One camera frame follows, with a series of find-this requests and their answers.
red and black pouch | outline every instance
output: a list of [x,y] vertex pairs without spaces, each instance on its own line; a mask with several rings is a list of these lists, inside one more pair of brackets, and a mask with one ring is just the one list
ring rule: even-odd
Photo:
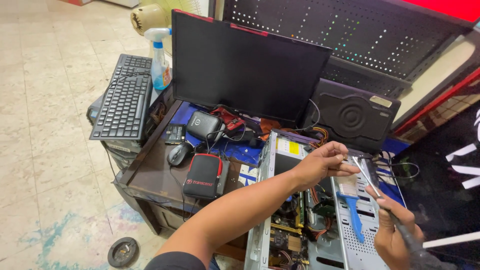
[[215,199],[218,180],[222,173],[222,161],[210,154],[196,154],[187,179],[183,185],[183,194],[197,199]]

desk fan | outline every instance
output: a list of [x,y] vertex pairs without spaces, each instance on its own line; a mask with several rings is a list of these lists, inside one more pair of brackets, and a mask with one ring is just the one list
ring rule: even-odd
[[[132,10],[130,20],[137,33],[143,36],[150,28],[172,27],[172,9],[200,15],[198,0],[140,0],[139,7]],[[163,40],[163,50],[168,56],[172,56],[171,37]]]

tiled floor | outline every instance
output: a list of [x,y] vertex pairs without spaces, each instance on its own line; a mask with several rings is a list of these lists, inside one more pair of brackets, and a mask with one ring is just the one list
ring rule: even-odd
[[148,55],[129,14],[100,1],[0,0],[0,269],[108,269],[123,236],[139,242],[132,268],[143,269],[168,237],[123,202],[104,149],[88,140],[86,110],[118,55]]

wooden desk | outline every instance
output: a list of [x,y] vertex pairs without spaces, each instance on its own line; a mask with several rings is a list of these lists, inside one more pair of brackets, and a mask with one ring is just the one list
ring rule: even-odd
[[[152,232],[157,235],[162,228],[176,230],[183,224],[182,209],[185,209],[186,219],[191,211],[196,213],[208,204],[208,201],[203,200],[195,204],[195,199],[185,197],[183,205],[181,187],[169,171],[167,155],[175,146],[165,145],[165,139],[161,136],[181,103],[179,100],[173,103],[136,160],[118,181],[121,188],[119,191],[132,197],[126,201],[141,214]],[[181,185],[185,182],[189,164],[190,161],[186,160],[181,167],[171,169],[171,173]],[[238,181],[241,164],[230,162],[224,194],[243,187]],[[244,261],[246,245],[247,234],[244,234],[219,248],[216,253]]]

screwdriver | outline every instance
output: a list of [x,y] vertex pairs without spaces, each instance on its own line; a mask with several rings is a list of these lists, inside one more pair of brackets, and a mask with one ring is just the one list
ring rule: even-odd
[[[360,172],[363,174],[363,176],[367,179],[368,184],[372,187],[373,191],[377,195],[379,199],[384,199],[382,195],[378,192],[377,188],[375,185],[373,185],[370,177],[365,173],[363,168],[360,166],[358,162],[357,157],[352,157],[353,162],[357,165],[357,167],[360,169]],[[392,213],[388,209],[384,209],[387,211],[387,213],[390,215],[390,218],[395,224],[396,229],[400,232],[402,235],[403,241],[405,242],[405,246],[407,247],[407,250],[410,252],[411,255],[416,256],[418,258],[426,258],[432,256],[430,253],[428,253],[424,248],[423,245],[415,239],[413,234],[408,230],[408,228],[402,224],[402,222],[396,217],[394,213]]]

